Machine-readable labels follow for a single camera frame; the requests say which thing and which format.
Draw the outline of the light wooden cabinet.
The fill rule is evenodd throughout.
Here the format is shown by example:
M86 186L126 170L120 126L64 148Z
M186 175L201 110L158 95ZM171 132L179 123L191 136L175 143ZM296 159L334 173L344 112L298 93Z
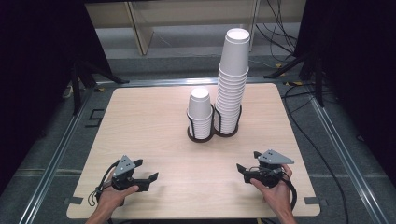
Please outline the light wooden cabinet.
M160 26L300 22L307 0L83 0L96 28L131 28L145 55Z

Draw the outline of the black curtain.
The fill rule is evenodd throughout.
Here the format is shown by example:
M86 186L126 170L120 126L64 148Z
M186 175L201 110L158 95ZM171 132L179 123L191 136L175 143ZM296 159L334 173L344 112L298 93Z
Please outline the black curtain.
M0 194L77 63L81 76L111 72L84 0L0 0Z
M396 0L306 0L294 54L314 49L396 187Z

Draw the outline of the person's right hand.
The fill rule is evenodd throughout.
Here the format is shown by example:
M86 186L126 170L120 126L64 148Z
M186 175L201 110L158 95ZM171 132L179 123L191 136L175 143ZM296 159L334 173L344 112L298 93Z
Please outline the person's right hand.
M287 185L287 181L290 181L292 170L287 164L283 164L282 168L285 171L283 175L284 180L280 180L275 187L267 188L261 181L254 178L250 179L250 183L262 193L263 199L268 203L273 212L279 210L290 210L292 212L290 188Z

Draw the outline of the short stack of white cups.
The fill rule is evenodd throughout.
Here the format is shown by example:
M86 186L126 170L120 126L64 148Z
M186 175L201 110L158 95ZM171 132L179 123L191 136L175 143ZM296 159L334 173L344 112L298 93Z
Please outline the short stack of white cups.
M212 114L213 109L208 89L193 89L187 109L189 134L193 139L204 140L210 136Z

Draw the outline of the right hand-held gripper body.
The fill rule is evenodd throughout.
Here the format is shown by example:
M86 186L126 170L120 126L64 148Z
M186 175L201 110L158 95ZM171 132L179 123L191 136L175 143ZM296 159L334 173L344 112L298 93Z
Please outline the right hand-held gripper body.
M257 160L259 165L247 169L243 174L244 181L249 183L250 179L254 178L261 181L267 188L275 187L283 178L283 174L285 174L282 169L283 164L294 164L293 159L272 149L263 152Z

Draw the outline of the black double cup holder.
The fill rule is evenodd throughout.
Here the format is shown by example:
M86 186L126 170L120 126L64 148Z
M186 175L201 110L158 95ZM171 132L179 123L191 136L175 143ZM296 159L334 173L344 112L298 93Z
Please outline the black double cup holder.
M239 129L239 120L242 114L242 108L239 108L239 114L237 122L231 133L224 133L224 117L219 111L212 105L211 120L205 123L204 128L199 128L197 121L193 120L190 115L187 115L189 120L189 127L187 128L187 135L192 142L204 143L209 141L214 135L219 137L232 137Z

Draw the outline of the person's left hand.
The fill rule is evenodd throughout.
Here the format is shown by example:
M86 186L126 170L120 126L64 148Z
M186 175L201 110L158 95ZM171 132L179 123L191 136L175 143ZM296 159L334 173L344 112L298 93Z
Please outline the person's left hand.
M98 205L95 209L100 216L109 218L112 213L123 203L124 199L137 192L138 186L131 186L124 190L117 190L112 187L112 178L109 178L102 189Z

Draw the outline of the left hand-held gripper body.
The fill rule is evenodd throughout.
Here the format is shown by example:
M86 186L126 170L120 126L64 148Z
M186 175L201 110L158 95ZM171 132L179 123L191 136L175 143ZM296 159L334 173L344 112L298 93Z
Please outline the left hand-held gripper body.
M117 190L124 190L131 186L138 186L139 191L148 191L149 186L144 186L145 179L133 178L134 162L126 155L123 155L116 166L112 176L112 187Z

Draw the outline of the aluminium floor rail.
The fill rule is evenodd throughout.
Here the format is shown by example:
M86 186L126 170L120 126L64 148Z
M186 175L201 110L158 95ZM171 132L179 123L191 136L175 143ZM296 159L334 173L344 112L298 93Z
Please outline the aluminium floor rail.
M40 181L38 182L32 197L28 201L28 204L26 205L26 208L19 221L19 224L32 224L33 221L35 220L35 216L46 197L46 194L50 188L50 184L52 183L56 171L68 148L70 139L72 138L75 130L77 129L78 123L82 118L83 111L86 107L86 104L91 99L92 94L93 94L93 89L85 90L85 93L82 97L81 106L68 122L66 126L66 130L64 131L60 143L56 147L54 154L51 157L49 165L41 175Z
M372 188L369 186L365 177L363 176L361 170L357 166L356 162L351 157L347 146L345 145L341 135L336 130L335 126L332 123L326 109L321 107L317 101L312 103L315 108L318 117L324 126L327 134L329 135L333 147L343 163L349 178L358 192L361 201L363 202L371 220L374 224L390 224L389 219L384 213L383 209L380 207L378 203L378 199L375 196Z
M264 77L247 77L247 83L286 83L288 81L277 78ZM101 81L97 86L107 88L135 88L135 87L165 87L165 86L197 86L197 85L215 85L218 83L216 77L201 78L174 78L174 79L156 79L156 80L129 80L128 83L118 84L113 81Z

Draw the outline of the tall stack of white cups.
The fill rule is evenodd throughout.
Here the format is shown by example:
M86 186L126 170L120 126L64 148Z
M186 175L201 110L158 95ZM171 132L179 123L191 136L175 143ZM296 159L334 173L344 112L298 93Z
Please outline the tall stack of white cups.
M237 129L248 77L249 40L249 32L242 28L230 29L224 39L214 117L215 130L222 135Z

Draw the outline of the black tripod stand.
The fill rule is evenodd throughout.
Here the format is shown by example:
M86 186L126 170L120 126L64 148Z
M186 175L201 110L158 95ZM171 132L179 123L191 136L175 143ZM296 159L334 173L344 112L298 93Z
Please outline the black tripod stand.
M78 111L82 108L82 101L80 96L80 86L82 83L85 88L94 88L97 82L93 78L93 74L99 74L117 84L126 84L128 80L121 79L112 74L111 71L104 70L99 66L96 66L88 61L75 60L71 67L71 84L74 99L74 112L76 115Z
M315 97L317 102L321 107L324 106L323 103L323 75L322 75L322 60L320 55L315 51L309 51L307 53L302 54L301 56L295 58L290 63L282 66L277 69L273 74L264 76L264 78L278 78L282 74L289 71L291 68L295 67L299 63L303 63L303 67L300 71L300 79L308 80L308 76L314 76L315 78Z

